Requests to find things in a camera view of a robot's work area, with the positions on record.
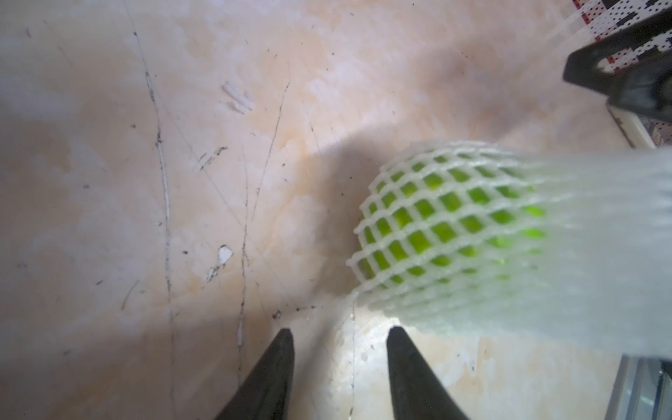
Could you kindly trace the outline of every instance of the scratch mark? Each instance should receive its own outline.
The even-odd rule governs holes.
[[[58,34],[51,28],[51,26],[47,23],[46,19],[43,19],[42,21],[43,21],[44,24],[46,25],[47,29],[49,29],[49,32],[51,32],[52,35],[53,35],[57,40],[60,40],[60,36],[58,36]],[[30,31],[29,31],[27,28],[26,28],[26,34],[27,34],[30,38],[32,38],[32,36],[30,35]],[[60,45],[56,45],[56,47],[58,48],[58,50],[60,51],[60,53],[63,55],[63,58],[65,58],[65,60],[68,62],[68,65],[69,65],[71,68],[74,69],[74,68],[75,68],[75,65],[74,65],[73,62],[70,60],[70,58],[68,57],[68,55],[65,54],[65,51],[63,50],[63,48],[61,48]]]
[[[243,383],[243,328],[245,322],[245,293],[247,292],[247,273],[245,272],[245,260],[247,258],[247,219],[249,213],[249,177],[247,175],[247,157],[245,147],[241,145],[243,154],[243,167],[245,168],[245,225],[243,227],[243,246],[241,257],[241,273],[243,276],[243,292],[241,296],[241,311],[238,314],[238,387]]]
[[[273,131],[273,138],[271,139],[271,146],[268,148],[268,155],[266,156],[266,162],[263,164],[263,171],[261,172],[261,179],[259,180],[259,187],[257,188],[257,197],[254,201],[254,207],[252,208],[252,219],[254,221],[254,216],[257,213],[257,204],[259,203],[259,193],[261,192],[261,186],[263,185],[263,178],[266,175],[266,168],[268,167],[268,161],[271,159],[271,153],[273,152],[273,144],[276,142],[276,137],[278,136],[278,126],[280,125],[280,119],[282,118],[282,106],[285,103],[285,95],[287,94],[287,89],[290,87],[290,79],[285,86],[285,91],[282,92],[282,99],[280,100],[280,109],[278,110],[278,120],[276,121],[276,129]]]
[[[212,163],[212,161],[214,160],[215,156],[219,156],[219,155],[221,155],[222,152],[225,151],[225,150],[227,150],[227,149],[228,149],[227,146],[218,147],[218,148],[214,151],[214,153],[212,154],[212,156],[210,156],[210,157],[208,158],[208,160],[203,164],[203,166],[201,166],[201,169],[199,169],[199,170],[202,171],[203,169],[205,169],[206,166],[208,166],[209,164]]]
[[[124,308],[126,308],[126,303],[128,302],[128,298],[130,297],[130,294],[133,292],[133,289],[135,289],[135,286],[137,286],[139,283],[140,283],[140,280],[136,280],[135,283],[133,283],[133,286],[131,286],[128,293],[126,293],[126,297],[124,298],[124,302],[122,303],[122,310],[124,310]]]
[[[144,81],[147,84],[147,91],[149,92],[149,99],[152,101],[154,107],[154,112],[157,116],[157,138],[155,146],[159,152],[159,167],[161,169],[161,180],[163,182],[163,203],[165,205],[165,260],[164,260],[164,269],[165,269],[165,281],[166,289],[168,291],[168,323],[170,326],[170,391],[169,399],[171,404],[171,412],[173,419],[176,417],[175,410],[175,313],[173,312],[173,294],[172,294],[172,279],[171,279],[171,268],[170,268],[170,245],[171,245],[171,232],[170,232],[170,193],[168,189],[168,176],[166,171],[165,158],[163,156],[163,141],[161,140],[161,119],[159,117],[159,106],[157,105],[157,100],[154,97],[154,88],[152,86],[152,79],[149,75],[149,68],[147,67],[147,61],[144,57],[144,52],[142,51],[142,44],[140,43],[140,37],[138,36],[138,30],[136,29],[135,22],[133,17],[128,10],[128,5],[126,0],[122,0],[124,8],[126,9],[126,14],[128,15],[128,20],[133,27],[133,35],[135,36],[136,43],[138,44],[138,50],[140,51],[140,57],[142,59],[142,65],[144,67]]]
[[[352,302],[352,408],[350,408],[350,417],[355,409],[355,302]]]
[[[214,156],[208,157],[208,160],[203,164],[203,166],[201,166],[201,169],[199,169],[199,171],[202,171],[203,169],[206,168],[206,166],[211,164],[213,159],[214,159]]]
[[[315,138],[315,144],[317,145],[317,153],[319,153],[320,156],[322,156],[322,150],[320,149],[320,142],[317,141],[317,134],[315,134],[315,130],[312,128],[312,121],[310,121],[310,116],[308,115],[308,108],[306,108],[306,103],[301,102],[303,104],[303,110],[306,112],[306,117],[308,118],[308,122],[310,123],[310,132],[312,133],[312,136]]]

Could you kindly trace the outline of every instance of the white countertop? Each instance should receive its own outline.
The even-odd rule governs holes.
[[[561,81],[571,1],[477,3],[0,5],[2,417],[209,419],[290,327],[290,418],[391,418],[394,320],[345,301],[379,166],[627,148]],[[472,420],[601,419],[620,358],[409,332]]]

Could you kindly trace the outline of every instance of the black plastic bracket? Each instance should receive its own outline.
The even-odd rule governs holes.
[[[672,8],[574,51],[567,58],[562,77],[566,82],[607,95],[607,102],[617,108],[672,122],[672,50],[617,73],[601,71],[597,66],[601,60],[625,48],[635,49],[670,29]]]

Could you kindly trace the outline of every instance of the white foam mesh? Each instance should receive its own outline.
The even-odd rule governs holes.
[[[434,333],[537,334],[670,357],[671,157],[536,157],[480,142],[414,144],[381,168],[360,207],[362,249],[347,261],[362,283],[360,298]],[[474,189],[487,200],[474,201]],[[461,206],[449,211],[440,200],[446,194]],[[435,210],[424,219],[421,200]],[[402,227],[395,212],[403,210],[410,219]],[[500,211],[507,222],[493,218]],[[467,229],[465,218],[478,228]],[[445,223],[454,236],[442,242],[432,227]],[[429,243],[420,252],[409,240],[418,232]],[[437,257],[450,263],[432,262]]]

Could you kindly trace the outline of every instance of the scratched surface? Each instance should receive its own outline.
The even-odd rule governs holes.
[[[390,418],[394,320],[344,266],[377,168],[626,148],[560,81],[570,1],[477,3],[2,2],[2,418],[209,419],[282,327],[290,418]],[[411,332],[473,419],[603,417],[616,354]]]

